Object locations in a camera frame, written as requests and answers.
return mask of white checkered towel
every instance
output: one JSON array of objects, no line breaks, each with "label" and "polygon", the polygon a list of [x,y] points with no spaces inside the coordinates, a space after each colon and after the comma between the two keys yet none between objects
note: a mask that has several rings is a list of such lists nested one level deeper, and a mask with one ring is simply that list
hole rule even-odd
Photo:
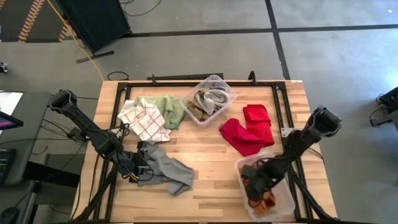
[{"label": "white checkered towel", "polygon": [[171,130],[163,127],[165,121],[159,109],[145,99],[141,99],[134,107],[132,100],[126,100],[118,118],[124,124],[130,124],[130,130],[134,131],[141,140],[150,142],[169,141]]}]

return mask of green cloth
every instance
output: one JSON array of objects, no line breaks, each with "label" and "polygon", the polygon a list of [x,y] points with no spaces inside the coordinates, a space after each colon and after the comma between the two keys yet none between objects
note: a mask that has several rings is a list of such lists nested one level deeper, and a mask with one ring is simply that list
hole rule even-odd
[{"label": "green cloth", "polygon": [[178,97],[165,96],[138,96],[134,100],[134,106],[137,106],[141,99],[145,99],[147,103],[155,105],[165,120],[164,128],[178,129],[185,115],[185,110],[180,104]]}]

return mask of orange object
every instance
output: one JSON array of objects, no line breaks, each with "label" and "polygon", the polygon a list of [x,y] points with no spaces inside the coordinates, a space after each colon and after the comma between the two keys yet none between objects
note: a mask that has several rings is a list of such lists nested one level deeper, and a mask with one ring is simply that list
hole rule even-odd
[{"label": "orange object", "polygon": [[[257,162],[253,163],[252,167],[257,169],[258,168]],[[240,174],[242,174],[242,169],[243,169],[242,167],[239,168]],[[243,185],[246,187],[249,184],[250,180],[242,179],[242,182]],[[254,214],[265,215],[272,207],[275,206],[276,202],[275,202],[275,196],[270,190],[262,195],[262,200],[254,201],[249,199],[248,203],[249,206],[253,208]]]}]

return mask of brown object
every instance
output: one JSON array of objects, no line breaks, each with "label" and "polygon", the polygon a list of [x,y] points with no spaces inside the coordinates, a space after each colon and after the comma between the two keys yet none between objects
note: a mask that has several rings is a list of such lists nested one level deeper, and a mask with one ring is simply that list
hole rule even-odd
[{"label": "brown object", "polygon": [[[198,91],[198,94],[203,96],[205,92]],[[187,108],[199,121],[206,121],[210,117],[210,115],[208,115],[206,111],[199,105],[195,97],[192,99],[192,101],[188,102]]]},{"label": "brown object", "polygon": [[[120,82],[150,84],[152,81],[124,80]],[[157,81],[157,83],[170,82],[178,81]],[[191,80],[184,80],[183,82],[198,83],[198,81]],[[248,83],[251,81],[233,80],[232,82]],[[102,84],[94,122],[103,129],[109,128],[111,123],[118,83],[117,81],[105,81]],[[244,124],[242,107],[250,103],[262,104],[269,112],[275,144],[268,147],[267,151],[282,152],[280,131],[271,87],[232,86],[232,88],[238,94],[238,99],[220,117],[212,121],[206,129],[200,130],[192,120],[184,119],[180,124],[179,130],[171,133],[170,142],[159,144],[164,147],[169,157],[176,158],[195,170],[195,180],[192,189],[178,197],[173,197],[167,192],[168,184],[138,187],[118,175],[111,222],[252,222],[248,212],[243,208],[243,195],[239,188],[234,168],[235,162],[238,159],[242,159],[242,155],[221,137],[218,127],[230,118],[237,118],[241,124]],[[302,129],[311,115],[304,84],[298,81],[286,81],[286,88],[294,126]],[[162,96],[167,94],[185,97],[191,91],[192,86],[135,86],[131,89],[130,99],[143,95]],[[125,99],[124,94],[125,91],[121,94],[120,108]],[[281,92],[279,92],[279,95],[282,105],[281,109],[284,112]],[[129,134],[123,141],[124,150],[136,151],[138,141],[140,141],[138,137]],[[311,147],[320,152],[317,144]],[[80,203],[75,216],[79,215],[88,205],[94,170],[96,174],[93,195],[98,190],[103,160],[100,158],[97,166],[94,167],[97,155],[93,146],[88,143],[81,170]],[[336,217],[328,177],[322,160],[311,153],[304,153],[302,161],[309,191],[327,213]],[[108,192],[108,190],[105,192],[102,199],[99,217],[105,216]],[[298,195],[298,207],[304,214],[303,200],[301,195]],[[294,222],[294,214],[284,215],[276,219],[276,221]]]},{"label": "brown object", "polygon": [[[253,168],[258,168],[258,163],[254,162],[251,165]],[[242,174],[242,167],[239,168],[239,173]],[[248,184],[250,184],[250,180],[242,179],[243,185],[246,187]],[[275,206],[275,196],[272,193],[272,190],[265,192],[262,195],[262,200],[260,201],[253,201],[249,199],[248,204],[250,207],[253,208],[254,214],[262,216],[265,215],[272,207]]]}]

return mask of white paper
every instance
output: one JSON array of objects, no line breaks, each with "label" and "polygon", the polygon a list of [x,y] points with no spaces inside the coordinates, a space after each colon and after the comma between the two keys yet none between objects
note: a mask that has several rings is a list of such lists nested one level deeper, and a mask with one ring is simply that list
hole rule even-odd
[{"label": "white paper", "polygon": [[12,115],[21,97],[22,93],[2,93],[2,90],[0,90],[0,111]]}]

